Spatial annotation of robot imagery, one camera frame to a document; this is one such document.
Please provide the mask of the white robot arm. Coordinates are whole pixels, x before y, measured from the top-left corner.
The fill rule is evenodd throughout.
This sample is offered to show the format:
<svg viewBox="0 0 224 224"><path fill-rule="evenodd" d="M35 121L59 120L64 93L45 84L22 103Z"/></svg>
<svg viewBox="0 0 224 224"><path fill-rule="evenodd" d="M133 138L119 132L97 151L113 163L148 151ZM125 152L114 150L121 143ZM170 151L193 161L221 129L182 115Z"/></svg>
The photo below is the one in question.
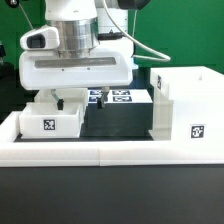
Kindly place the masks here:
<svg viewBox="0 0 224 224"><path fill-rule="evenodd" d="M45 0L47 24L20 39L21 85L27 90L48 90L57 108L64 99L61 88L98 87L104 94L112 86L133 80L135 43L122 31L102 31L109 17L99 0Z"/></svg>

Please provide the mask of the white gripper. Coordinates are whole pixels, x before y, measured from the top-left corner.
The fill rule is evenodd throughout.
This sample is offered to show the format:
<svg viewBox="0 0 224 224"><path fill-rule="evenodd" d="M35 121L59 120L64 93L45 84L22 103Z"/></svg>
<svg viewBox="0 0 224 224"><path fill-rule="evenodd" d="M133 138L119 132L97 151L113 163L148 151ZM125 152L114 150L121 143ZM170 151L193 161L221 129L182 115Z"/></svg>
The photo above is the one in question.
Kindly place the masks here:
<svg viewBox="0 0 224 224"><path fill-rule="evenodd" d="M134 46L125 37L100 41L79 59L59 56L59 31L47 25L24 34L20 45L24 50L19 58L21 85L26 90L51 89L58 110L63 110L64 100L55 89L102 87L97 107L103 109L109 87L126 86L133 80Z"/></svg>

